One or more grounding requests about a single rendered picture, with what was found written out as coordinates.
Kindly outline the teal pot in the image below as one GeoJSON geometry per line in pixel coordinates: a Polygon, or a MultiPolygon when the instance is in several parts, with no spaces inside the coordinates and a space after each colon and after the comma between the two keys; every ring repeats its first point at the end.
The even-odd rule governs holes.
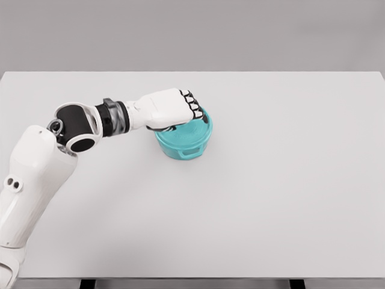
{"type": "Polygon", "coordinates": [[[204,153],[204,150],[206,149],[208,142],[192,149],[182,149],[182,150],[168,149],[165,146],[161,145],[159,142],[158,143],[163,153],[165,153],[168,157],[173,158],[175,160],[191,160],[201,156],[204,153]]]}

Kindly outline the teal pot lid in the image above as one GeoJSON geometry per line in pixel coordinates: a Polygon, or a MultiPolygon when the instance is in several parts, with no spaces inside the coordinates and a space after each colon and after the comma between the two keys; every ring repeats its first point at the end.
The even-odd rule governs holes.
{"type": "Polygon", "coordinates": [[[168,149],[192,149],[208,142],[213,124],[208,112],[203,108],[203,118],[193,119],[177,125],[172,131],[155,132],[157,141],[168,149]]]}

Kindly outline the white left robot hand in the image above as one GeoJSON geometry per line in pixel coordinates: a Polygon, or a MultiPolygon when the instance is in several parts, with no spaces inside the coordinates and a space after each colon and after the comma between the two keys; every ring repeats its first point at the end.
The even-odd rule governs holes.
{"type": "Polygon", "coordinates": [[[189,90],[167,89],[126,103],[130,129],[146,127],[152,131],[172,131],[192,120],[208,117],[189,90]]]}

